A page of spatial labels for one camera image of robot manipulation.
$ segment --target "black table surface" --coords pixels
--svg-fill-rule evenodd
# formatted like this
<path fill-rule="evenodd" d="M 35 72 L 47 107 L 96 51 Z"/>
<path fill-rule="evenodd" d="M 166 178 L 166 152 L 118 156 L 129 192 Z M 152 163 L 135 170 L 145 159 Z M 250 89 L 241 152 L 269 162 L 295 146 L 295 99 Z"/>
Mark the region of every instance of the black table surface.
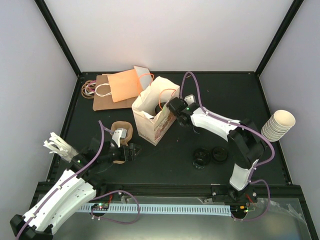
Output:
<path fill-rule="evenodd" d="M 95 80 L 94 73 L 85 75 L 87 80 Z M 243 120 L 249 118 L 261 130 L 268 120 L 269 114 L 259 79 L 252 73 L 215 73 L 197 72 L 196 74 L 202 104 L 219 115 Z M 183 72 L 157 72 L 161 76 L 180 85 Z M 192 77 L 186 79 L 183 96 L 197 96 Z M 202 170 L 192 165 L 192 154 L 197 148 L 211 150 L 216 146 L 228 149 L 228 143 L 221 137 L 202 130 L 200 134 L 192 129 L 181 127 L 177 121 L 166 132 L 157 146 L 152 145 L 138 136 L 131 108 L 93 111 L 93 100 L 85 99 L 78 93 L 76 106 L 66 134 L 66 142 L 77 150 L 88 146 L 93 137 L 101 138 L 98 120 L 107 128 L 113 122 L 126 121 L 133 126 L 131 143 L 142 146 L 142 151 L 136 161 L 124 164 L 113 164 L 101 173 L 108 183 L 114 184 L 170 184 L 170 185 L 210 185 L 227 184 L 232 175 L 234 162 L 228 159 L 224 164 L 211 162 Z M 259 167 L 253 174 L 252 180 L 264 179 L 270 185 L 285 185 L 284 160 L 280 145 L 272 144 L 275 148 L 275 158 L 272 162 Z M 260 159 L 266 160 L 271 154 L 267 149 Z M 66 167 L 63 161 L 59 164 L 59 174 Z"/>

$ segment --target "red wire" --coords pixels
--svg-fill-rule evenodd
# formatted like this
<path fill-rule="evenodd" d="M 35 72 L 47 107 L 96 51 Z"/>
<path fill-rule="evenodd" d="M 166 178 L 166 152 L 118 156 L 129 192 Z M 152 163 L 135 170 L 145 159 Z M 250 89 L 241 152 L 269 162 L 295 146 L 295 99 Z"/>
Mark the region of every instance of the red wire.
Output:
<path fill-rule="evenodd" d="M 110 194 L 110 195 L 109 195 L 109 204 L 111 203 L 112 198 L 113 198 L 113 195 Z"/>
<path fill-rule="evenodd" d="M 245 197 L 247 199 L 249 199 L 250 203 L 253 203 L 253 205 L 255 205 L 254 201 L 252 201 L 252 199 L 250 198 L 250 196 L 247 193 L 245 194 Z"/>

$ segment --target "black metal frame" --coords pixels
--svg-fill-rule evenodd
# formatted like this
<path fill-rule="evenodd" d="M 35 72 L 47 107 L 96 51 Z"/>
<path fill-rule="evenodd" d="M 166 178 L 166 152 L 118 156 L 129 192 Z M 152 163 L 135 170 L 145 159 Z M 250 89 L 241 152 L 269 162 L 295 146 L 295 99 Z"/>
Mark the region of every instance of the black metal frame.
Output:
<path fill-rule="evenodd" d="M 53 35 L 55 36 L 58 44 L 60 45 L 63 53 L 65 54 L 67 60 L 69 61 L 74 73 L 78 77 L 70 105 L 68 107 L 68 111 L 66 114 L 65 121 L 62 126 L 61 134 L 60 136 L 62 138 L 66 138 L 68 129 L 70 126 L 70 122 L 73 116 L 73 112 L 77 103 L 77 99 L 79 96 L 79 92 L 81 90 L 81 83 L 85 79 L 85 75 L 87 74 L 93 74 L 93 72 L 81 72 L 80 68 L 77 65 L 76 60 L 74 59 L 63 35 L 61 34 L 53 16 L 51 15 L 46 3 L 44 0 L 34 0 L 37 4 L 38 8 L 40 9 L 44 19 L 46 20 L 48 26 L 50 27 Z M 260 64 L 258 65 L 258 68 L 255 72 L 248 72 L 249 74 L 254 74 L 256 76 L 256 80 L 259 83 L 260 90 L 262 90 L 262 86 L 260 83 L 260 75 L 265 69 L 266 65 L 268 64 L 270 58 L 272 57 L 274 51 L 276 50 L 279 42 L 281 41 L 282 37 L 284 36 L 286 30 L 288 29 L 290 23 L 292 22 L 293 18 L 295 17 L 296 13 L 298 12 L 300 6 L 302 5 L 304 0 L 293 0 L 287 14 L 285 15 L 281 25 L 279 26 L 275 36 L 273 37 L 267 51 L 265 52 Z M 264 98 L 264 103 L 266 108 L 269 110 L 268 104 L 266 99 Z M 282 155 L 282 159 L 284 159 L 283 152 L 281 150 L 281 147 L 279 147 Z M 54 185 L 54 180 L 56 176 L 56 171 L 58 170 L 59 165 L 59 157 L 54 156 L 52 160 L 52 164 L 49 170 L 49 174 L 47 177 L 47 182 L 39 182 L 38 186 L 36 188 L 34 197 L 31 202 L 31 207 L 33 207 L 37 201 L 39 200 L 39 197 L 41 195 L 45 195 Z M 303 192 L 301 190 L 301 187 L 298 185 L 291 185 L 292 180 L 289 174 L 288 167 L 283 160 L 283 171 L 285 176 L 287 177 L 287 185 L 271 185 L 270 191 L 272 192 L 272 197 L 274 198 L 298 198 L 300 201 L 300 205 L 302 207 L 302 211 L 304 214 L 304 217 L 306 219 L 309 232 L 311 234 L 311 237 L 313 240 L 318 240 L 318 235 L 315 229 L 315 226 L 313 224 L 305 197 L 303 195 Z M 157 185 L 156 187 L 154 185 L 148 185 L 148 184 L 124 184 L 124 185 L 109 185 L 110 189 L 123 189 L 128 192 L 131 192 L 134 195 L 142 195 L 142 196 L 185 196 L 185 197 L 211 197 L 212 196 L 212 187 L 208 185 Z M 265 186 L 263 185 L 255 185 L 253 186 L 254 191 L 260 196 L 260 197 L 267 197 L 267 191 L 265 189 Z"/>

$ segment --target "paper bag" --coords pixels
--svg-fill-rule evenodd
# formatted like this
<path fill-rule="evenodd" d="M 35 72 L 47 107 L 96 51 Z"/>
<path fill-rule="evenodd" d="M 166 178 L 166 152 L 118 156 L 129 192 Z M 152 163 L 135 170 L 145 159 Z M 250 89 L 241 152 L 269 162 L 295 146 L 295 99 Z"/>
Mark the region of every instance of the paper bag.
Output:
<path fill-rule="evenodd" d="M 169 100 L 179 97 L 180 86 L 170 80 L 157 77 L 132 104 L 133 116 L 140 137 L 157 145 L 175 121 L 175 116 L 167 108 Z M 166 104 L 156 115 L 159 102 Z"/>
<path fill-rule="evenodd" d="M 110 75 L 98 75 L 96 76 L 96 86 L 108 83 L 108 77 Z M 99 88 L 100 94 L 107 94 L 110 93 L 110 86 L 103 85 Z M 129 98 L 127 100 L 113 102 L 112 96 L 98 96 L 97 94 L 94 94 L 93 99 L 93 110 L 99 111 L 99 110 L 108 110 L 108 109 L 128 109 L 131 108 L 132 103 L 136 100 L 136 97 Z"/>
<path fill-rule="evenodd" d="M 149 69 L 141 66 L 111 74 L 108 80 L 114 103 L 136 98 L 152 82 Z"/>

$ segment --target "white wall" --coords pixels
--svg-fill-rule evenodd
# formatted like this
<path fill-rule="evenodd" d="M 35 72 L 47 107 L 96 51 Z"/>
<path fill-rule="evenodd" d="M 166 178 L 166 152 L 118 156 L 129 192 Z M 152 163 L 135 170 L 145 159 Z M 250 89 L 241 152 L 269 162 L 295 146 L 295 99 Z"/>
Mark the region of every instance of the white wall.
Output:
<path fill-rule="evenodd" d="M 320 234 L 320 1 L 306 0 L 262 73 L 272 111 L 296 117 L 280 141 L 295 184 L 301 185 Z"/>
<path fill-rule="evenodd" d="M 0 238 L 30 206 L 52 155 L 43 147 L 60 133 L 76 75 L 33 0 L 0 7 Z"/>
<path fill-rule="evenodd" d="M 293 0 L 46 0 L 83 71 L 255 71 Z"/>

